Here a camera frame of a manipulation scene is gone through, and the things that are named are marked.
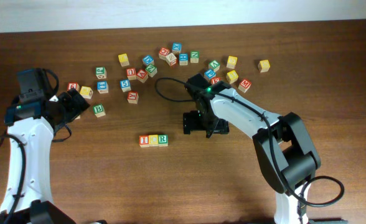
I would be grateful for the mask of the green R block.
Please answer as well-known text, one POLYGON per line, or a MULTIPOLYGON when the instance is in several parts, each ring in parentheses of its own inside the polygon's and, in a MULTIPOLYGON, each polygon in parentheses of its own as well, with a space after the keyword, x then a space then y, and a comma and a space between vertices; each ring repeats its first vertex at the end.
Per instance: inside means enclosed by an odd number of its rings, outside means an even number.
POLYGON ((164 147, 169 145, 168 135, 166 134, 160 134, 158 136, 158 146, 164 147))

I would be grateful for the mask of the yellow C block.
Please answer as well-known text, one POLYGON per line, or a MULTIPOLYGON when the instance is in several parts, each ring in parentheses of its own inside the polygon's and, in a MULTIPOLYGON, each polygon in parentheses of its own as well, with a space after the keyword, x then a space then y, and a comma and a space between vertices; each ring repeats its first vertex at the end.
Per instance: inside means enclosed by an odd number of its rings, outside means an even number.
POLYGON ((149 146, 157 147, 159 145, 159 136, 157 134, 149 135, 149 146))

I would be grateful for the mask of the red I block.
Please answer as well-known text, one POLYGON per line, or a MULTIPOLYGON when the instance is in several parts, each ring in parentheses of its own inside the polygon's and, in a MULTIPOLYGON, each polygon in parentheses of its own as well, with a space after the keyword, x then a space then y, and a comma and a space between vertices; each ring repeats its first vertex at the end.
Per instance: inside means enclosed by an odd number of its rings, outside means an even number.
POLYGON ((139 146, 140 147, 149 147, 149 136, 140 136, 139 137, 139 146))

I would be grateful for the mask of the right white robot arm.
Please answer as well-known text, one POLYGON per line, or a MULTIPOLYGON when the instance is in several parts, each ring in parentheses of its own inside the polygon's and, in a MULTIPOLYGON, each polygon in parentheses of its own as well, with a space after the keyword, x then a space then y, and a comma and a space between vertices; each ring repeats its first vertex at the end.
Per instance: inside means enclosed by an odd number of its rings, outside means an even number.
POLYGON ((321 159, 302 119, 272 113, 244 99, 228 83, 210 84, 197 74, 185 88, 197 109, 184 114, 184 133, 228 134, 234 125, 254 143, 261 173, 276 192, 275 223, 309 223, 308 188, 321 159))

